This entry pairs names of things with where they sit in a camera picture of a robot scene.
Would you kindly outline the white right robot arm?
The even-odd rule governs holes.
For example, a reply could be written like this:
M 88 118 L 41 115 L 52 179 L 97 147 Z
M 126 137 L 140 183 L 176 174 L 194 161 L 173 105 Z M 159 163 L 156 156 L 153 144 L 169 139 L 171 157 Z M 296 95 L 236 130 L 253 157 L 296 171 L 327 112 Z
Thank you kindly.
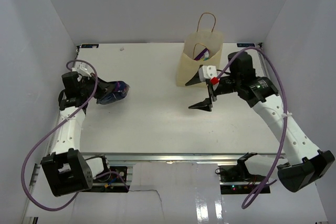
M 205 83 L 208 98 L 189 108 L 210 112 L 217 96 L 236 92 L 263 119 L 285 157 L 247 153 L 234 167 L 219 170 L 221 180 L 247 182 L 255 175 L 271 177 L 295 193 L 321 178 L 335 161 L 331 151 L 322 151 L 309 140 L 285 107 L 285 96 L 270 79 L 256 75 L 251 55 L 244 50 L 233 52 L 228 61 L 229 72 L 218 72 L 215 66 L 199 67 L 186 86 Z

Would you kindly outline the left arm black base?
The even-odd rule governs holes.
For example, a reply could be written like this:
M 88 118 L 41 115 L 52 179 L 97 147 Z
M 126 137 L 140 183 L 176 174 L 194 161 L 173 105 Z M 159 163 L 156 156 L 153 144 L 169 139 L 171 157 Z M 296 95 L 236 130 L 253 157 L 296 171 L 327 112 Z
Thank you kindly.
M 132 169 L 127 166 L 110 166 L 112 173 L 102 176 L 93 182 L 90 189 L 94 193 L 127 193 L 128 189 L 120 179 L 120 176 L 130 186 Z

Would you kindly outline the dark blue Kroks chip bag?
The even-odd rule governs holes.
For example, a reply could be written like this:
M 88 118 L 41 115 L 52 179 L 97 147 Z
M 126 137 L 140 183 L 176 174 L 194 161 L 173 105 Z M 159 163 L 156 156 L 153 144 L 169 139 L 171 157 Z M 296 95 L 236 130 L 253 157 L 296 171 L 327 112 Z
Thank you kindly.
M 130 86 L 124 81 L 111 81 L 110 88 L 102 100 L 97 100 L 97 104 L 107 105 L 124 99 L 129 91 Z

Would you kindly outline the green yellow Fox's candy bag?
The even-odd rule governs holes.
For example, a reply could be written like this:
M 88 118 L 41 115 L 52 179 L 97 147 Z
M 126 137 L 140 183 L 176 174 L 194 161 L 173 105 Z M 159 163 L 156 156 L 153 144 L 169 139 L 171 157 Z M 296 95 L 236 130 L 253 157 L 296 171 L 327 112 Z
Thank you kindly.
M 206 61 L 208 58 L 209 58 L 209 52 L 206 51 L 206 52 L 203 54 L 202 60 L 203 60 L 203 61 Z

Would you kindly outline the purple snack pouch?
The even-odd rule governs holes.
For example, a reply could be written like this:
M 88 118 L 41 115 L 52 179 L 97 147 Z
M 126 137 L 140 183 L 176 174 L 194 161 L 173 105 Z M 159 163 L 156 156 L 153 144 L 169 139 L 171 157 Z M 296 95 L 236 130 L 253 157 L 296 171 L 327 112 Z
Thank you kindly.
M 209 50 L 208 49 L 203 49 L 195 58 L 194 58 L 194 60 L 195 61 L 202 61 L 202 57 L 203 57 L 203 54 L 206 52 L 206 51 L 208 51 L 209 52 Z

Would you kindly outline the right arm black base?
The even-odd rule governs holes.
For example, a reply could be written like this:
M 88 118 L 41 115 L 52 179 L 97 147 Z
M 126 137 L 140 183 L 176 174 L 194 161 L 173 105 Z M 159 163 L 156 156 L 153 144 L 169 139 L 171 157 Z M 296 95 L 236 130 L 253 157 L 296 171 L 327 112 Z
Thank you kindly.
M 237 160 L 237 164 L 221 165 L 215 169 L 215 174 L 220 179 L 222 195 L 248 195 L 263 181 L 264 176 L 251 174 L 245 167 L 245 161 L 256 155 L 246 153 Z

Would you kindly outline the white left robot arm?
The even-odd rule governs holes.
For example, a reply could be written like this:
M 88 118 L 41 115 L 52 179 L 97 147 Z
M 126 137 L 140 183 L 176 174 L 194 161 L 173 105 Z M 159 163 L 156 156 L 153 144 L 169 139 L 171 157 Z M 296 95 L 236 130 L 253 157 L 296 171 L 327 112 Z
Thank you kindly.
M 56 131 L 51 153 L 41 166 L 54 196 L 91 189 L 93 181 L 110 178 L 111 168 L 103 155 L 85 159 L 80 152 L 80 136 L 86 118 L 87 99 L 94 93 L 95 74 L 72 70 L 62 76 L 64 89 L 58 102 L 62 126 Z

